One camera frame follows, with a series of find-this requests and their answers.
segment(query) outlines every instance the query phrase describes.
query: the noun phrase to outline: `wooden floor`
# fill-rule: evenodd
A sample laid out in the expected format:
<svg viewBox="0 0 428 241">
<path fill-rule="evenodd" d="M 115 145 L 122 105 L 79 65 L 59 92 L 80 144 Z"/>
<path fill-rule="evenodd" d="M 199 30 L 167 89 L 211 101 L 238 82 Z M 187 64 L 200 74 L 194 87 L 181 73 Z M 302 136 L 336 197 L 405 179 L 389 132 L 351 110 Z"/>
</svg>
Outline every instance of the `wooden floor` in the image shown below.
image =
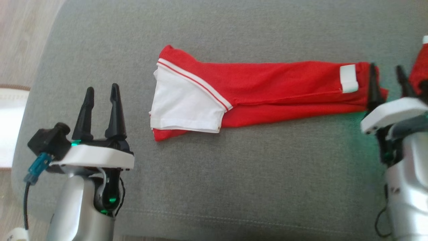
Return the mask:
<svg viewBox="0 0 428 241">
<path fill-rule="evenodd" d="M 0 87 L 30 88 L 56 14 L 66 0 L 0 0 Z M 23 227 L 22 202 L 11 188 L 10 170 L 0 170 L 0 238 Z M 30 216 L 30 238 L 45 240 L 48 224 Z M 115 237 L 114 241 L 165 241 Z"/>
<path fill-rule="evenodd" d="M 0 85 L 31 87 L 65 0 L 0 0 Z"/>
</svg>

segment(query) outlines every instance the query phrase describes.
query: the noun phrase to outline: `gray fabric surface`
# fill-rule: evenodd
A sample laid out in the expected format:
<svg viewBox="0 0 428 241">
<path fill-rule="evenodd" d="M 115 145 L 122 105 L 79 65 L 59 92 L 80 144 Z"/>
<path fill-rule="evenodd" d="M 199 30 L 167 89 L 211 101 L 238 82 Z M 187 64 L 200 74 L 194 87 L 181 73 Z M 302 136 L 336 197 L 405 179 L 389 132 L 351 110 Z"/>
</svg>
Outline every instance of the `gray fabric surface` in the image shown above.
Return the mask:
<svg viewBox="0 0 428 241">
<path fill-rule="evenodd" d="M 74 127 L 95 88 L 92 133 L 107 128 L 110 85 L 121 87 L 135 169 L 116 233 L 196 240 L 372 240 L 383 167 L 362 114 L 190 133 L 155 143 L 153 71 L 172 44 L 201 61 L 375 61 L 390 96 L 393 67 L 408 71 L 428 31 L 422 0 L 69 0 L 51 31 L 30 92 L 13 163 L 14 189 L 35 158 L 38 128 Z M 43 174 L 30 212 L 49 220 L 65 176 Z"/>
</svg>

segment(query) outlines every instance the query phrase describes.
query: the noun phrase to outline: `clothing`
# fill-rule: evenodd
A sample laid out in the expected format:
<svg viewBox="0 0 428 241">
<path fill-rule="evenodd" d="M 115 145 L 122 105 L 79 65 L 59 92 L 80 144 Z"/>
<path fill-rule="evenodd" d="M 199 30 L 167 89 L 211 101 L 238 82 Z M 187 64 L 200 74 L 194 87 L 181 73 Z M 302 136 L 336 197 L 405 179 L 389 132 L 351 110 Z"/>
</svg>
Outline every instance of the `clothing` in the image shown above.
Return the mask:
<svg viewBox="0 0 428 241">
<path fill-rule="evenodd" d="M 420 82 L 428 80 L 428 35 L 424 36 L 422 43 L 422 49 L 416 58 L 415 65 L 413 65 L 409 76 L 409 82 L 417 94 L 421 93 L 419 88 Z"/>
<path fill-rule="evenodd" d="M 150 112 L 156 141 L 366 108 L 367 62 L 202 63 L 169 45 L 157 65 Z"/>
</svg>

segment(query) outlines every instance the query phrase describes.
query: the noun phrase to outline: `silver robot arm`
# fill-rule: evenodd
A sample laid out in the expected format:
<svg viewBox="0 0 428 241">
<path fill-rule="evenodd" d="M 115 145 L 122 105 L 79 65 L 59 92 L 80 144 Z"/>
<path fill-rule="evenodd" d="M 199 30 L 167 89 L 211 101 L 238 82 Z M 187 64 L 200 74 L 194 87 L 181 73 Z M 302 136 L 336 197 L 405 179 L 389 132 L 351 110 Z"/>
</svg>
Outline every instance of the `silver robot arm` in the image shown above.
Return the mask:
<svg viewBox="0 0 428 241">
<path fill-rule="evenodd" d="M 27 183 L 24 194 L 25 230 L 14 229 L 7 236 L 8 241 L 30 240 L 26 211 L 28 188 L 36 184 L 44 170 L 68 175 L 57 200 L 46 240 L 113 240 L 115 218 L 125 197 L 120 174 L 134 168 L 134 154 L 126 142 L 117 84 L 112 85 L 110 101 L 112 109 L 105 139 L 94 140 L 91 134 L 94 89 L 89 87 L 73 132 L 73 142 L 67 140 L 70 128 L 63 123 L 57 123 L 52 129 L 38 130 L 28 142 L 28 147 L 38 158 L 24 179 Z"/>
<path fill-rule="evenodd" d="M 380 160 L 387 166 L 385 196 L 394 239 L 428 240 L 428 106 L 400 66 L 397 76 L 403 97 L 385 103 L 372 65 L 361 130 L 377 137 Z"/>
</svg>

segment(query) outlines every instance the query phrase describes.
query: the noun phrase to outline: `white object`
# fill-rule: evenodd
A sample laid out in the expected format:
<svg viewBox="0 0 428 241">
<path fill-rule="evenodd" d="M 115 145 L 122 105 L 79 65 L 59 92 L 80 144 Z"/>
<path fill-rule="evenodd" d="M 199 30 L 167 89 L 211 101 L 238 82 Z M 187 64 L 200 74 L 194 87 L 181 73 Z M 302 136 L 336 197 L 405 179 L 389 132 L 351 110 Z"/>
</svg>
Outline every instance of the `white object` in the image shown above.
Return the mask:
<svg viewBox="0 0 428 241">
<path fill-rule="evenodd" d="M 355 64 L 340 67 L 340 84 L 342 85 L 342 93 L 352 93 L 358 90 Z"/>
<path fill-rule="evenodd" d="M 29 91 L 0 88 L 0 168 L 11 168 Z"/>
<path fill-rule="evenodd" d="M 134 156 L 112 148 L 80 144 L 72 146 L 61 161 L 50 165 L 133 169 Z"/>
<path fill-rule="evenodd" d="M 361 121 L 361 131 L 374 134 L 375 130 L 428 113 L 428 106 L 417 98 L 403 97 L 382 104 Z"/>
<path fill-rule="evenodd" d="M 30 241 L 28 231 L 24 228 L 14 228 L 1 241 Z"/>
<path fill-rule="evenodd" d="M 198 76 L 159 59 L 150 127 L 219 133 L 232 105 Z"/>
</svg>

